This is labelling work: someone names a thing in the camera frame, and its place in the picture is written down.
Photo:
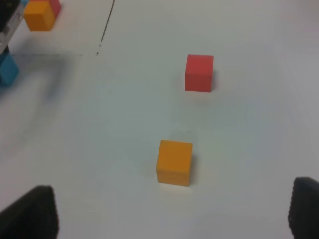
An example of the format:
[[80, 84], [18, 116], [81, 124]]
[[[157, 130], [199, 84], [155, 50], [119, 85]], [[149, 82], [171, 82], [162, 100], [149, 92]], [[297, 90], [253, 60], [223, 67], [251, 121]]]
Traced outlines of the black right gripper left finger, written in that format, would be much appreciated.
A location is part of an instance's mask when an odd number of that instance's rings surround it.
[[54, 189], [39, 185], [0, 212], [2, 239], [56, 239], [59, 217]]

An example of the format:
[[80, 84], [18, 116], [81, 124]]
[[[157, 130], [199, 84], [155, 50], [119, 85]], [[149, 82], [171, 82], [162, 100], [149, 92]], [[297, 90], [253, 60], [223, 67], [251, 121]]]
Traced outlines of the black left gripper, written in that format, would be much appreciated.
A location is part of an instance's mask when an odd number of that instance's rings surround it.
[[20, 26], [27, 0], [0, 0], [0, 53], [8, 52], [8, 45]]

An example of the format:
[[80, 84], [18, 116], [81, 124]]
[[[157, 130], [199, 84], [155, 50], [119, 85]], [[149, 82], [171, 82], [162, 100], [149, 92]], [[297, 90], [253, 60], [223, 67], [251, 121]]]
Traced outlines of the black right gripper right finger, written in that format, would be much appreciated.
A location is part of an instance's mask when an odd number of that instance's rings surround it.
[[310, 177], [294, 180], [288, 223], [293, 238], [319, 237], [319, 183]]

